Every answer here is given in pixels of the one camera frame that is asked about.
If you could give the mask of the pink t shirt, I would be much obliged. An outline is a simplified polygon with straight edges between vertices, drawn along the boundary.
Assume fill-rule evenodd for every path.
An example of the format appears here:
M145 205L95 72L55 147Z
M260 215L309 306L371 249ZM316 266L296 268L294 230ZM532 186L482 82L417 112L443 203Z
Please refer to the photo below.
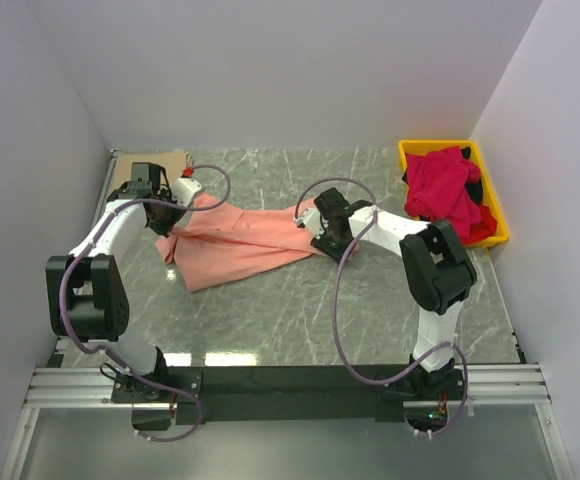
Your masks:
M322 253L294 223L294 209L245 210L230 203L195 212L184 227L156 241L163 261L179 269L192 293L243 280Z

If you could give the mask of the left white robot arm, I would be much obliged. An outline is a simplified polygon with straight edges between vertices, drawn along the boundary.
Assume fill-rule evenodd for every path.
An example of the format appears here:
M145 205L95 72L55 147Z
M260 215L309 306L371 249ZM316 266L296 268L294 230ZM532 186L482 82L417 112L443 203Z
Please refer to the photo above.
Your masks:
M185 166L171 181L158 164L135 162L130 178L106 198L102 217L69 254L46 263L50 322L81 352L103 353L128 373L146 401L163 399L170 378L163 353L130 327L129 300L119 263L144 229L168 236L190 210L203 187Z

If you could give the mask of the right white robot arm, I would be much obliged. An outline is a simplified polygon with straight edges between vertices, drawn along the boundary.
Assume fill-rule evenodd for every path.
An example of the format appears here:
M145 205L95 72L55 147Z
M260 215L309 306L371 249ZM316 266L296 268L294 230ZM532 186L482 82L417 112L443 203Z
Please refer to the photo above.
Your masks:
M311 246L338 262L331 324L335 347L344 367L356 380L385 386L406 377L414 395L430 399L444 386L442 372L455 357L465 355L455 343L459 314L477 280L476 269L459 236L447 220L429 223L407 219L361 200L348 202L335 188L295 211L295 223L312 235ZM418 333L412 362L385 379L361 375L349 362L338 325L339 289L344 268L357 245L366 241L402 260L408 289L418 306Z

